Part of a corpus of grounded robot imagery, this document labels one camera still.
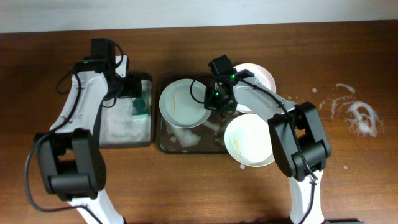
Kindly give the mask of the green yellow sponge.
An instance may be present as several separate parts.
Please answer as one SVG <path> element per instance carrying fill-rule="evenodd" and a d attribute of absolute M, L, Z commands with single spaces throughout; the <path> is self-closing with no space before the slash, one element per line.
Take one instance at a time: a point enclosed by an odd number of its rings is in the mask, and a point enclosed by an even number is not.
<path fill-rule="evenodd" d="M 143 92 L 140 97 L 134 98 L 132 100 L 132 115 L 146 116 L 147 114 L 147 95 L 146 92 Z"/>

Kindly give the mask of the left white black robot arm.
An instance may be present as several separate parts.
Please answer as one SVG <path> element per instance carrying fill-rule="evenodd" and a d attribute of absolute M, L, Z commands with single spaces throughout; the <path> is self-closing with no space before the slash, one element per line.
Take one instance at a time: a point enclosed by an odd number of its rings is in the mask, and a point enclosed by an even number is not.
<path fill-rule="evenodd" d="M 77 62 L 62 112 L 32 148 L 46 191 L 68 202 L 87 223 L 126 221 L 106 192 L 101 150 L 152 141 L 151 76 L 128 69 L 125 55 Z"/>

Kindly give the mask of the cream plate with stain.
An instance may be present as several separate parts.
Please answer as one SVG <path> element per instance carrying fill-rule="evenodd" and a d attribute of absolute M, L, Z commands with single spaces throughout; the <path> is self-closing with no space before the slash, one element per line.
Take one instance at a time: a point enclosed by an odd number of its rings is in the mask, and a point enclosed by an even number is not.
<path fill-rule="evenodd" d="M 268 124 L 256 114 L 233 119 L 224 132 L 228 153 L 245 166 L 262 167 L 275 161 Z"/>

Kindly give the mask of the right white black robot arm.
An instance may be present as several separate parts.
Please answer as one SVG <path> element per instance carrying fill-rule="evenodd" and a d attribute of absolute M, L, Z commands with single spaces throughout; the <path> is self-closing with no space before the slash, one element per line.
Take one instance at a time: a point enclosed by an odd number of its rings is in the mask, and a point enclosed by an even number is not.
<path fill-rule="evenodd" d="M 213 72 L 205 108 L 219 113 L 244 105 L 269 127 L 275 162 L 288 177 L 292 223 L 323 223 L 320 183 L 331 148 L 316 107 L 296 104 L 266 88 L 249 70 Z"/>

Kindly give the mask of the pink-white plate with stain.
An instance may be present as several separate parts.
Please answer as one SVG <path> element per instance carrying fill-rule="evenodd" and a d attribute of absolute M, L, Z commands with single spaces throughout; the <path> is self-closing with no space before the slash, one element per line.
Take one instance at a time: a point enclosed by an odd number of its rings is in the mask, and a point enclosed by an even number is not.
<path fill-rule="evenodd" d="M 273 76 L 269 73 L 268 70 L 266 70 L 264 67 L 254 64 L 254 63 L 242 63 L 234 67 L 238 72 L 241 70 L 249 70 L 254 74 L 254 76 L 258 79 L 259 83 L 261 83 L 263 86 L 267 87 L 272 91 L 273 93 L 276 93 L 276 83 L 273 78 Z M 236 93 L 236 88 L 238 85 L 235 85 L 233 87 L 233 93 L 236 101 L 238 102 L 236 110 L 240 113 L 245 113 L 245 114 L 253 114 L 253 110 L 248 108 L 247 106 L 244 106 L 240 103 L 238 100 L 238 96 L 244 96 L 243 93 Z"/>

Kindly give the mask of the grey-white plate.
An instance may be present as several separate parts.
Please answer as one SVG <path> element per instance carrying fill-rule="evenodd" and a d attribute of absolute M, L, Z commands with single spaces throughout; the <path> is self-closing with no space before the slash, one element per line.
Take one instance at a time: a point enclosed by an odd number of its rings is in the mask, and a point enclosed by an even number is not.
<path fill-rule="evenodd" d="M 189 78 L 179 79 L 167 85 L 159 98 L 163 119 L 177 128 L 194 128 L 204 123 L 211 111 L 195 101 L 204 101 L 206 86 Z"/>

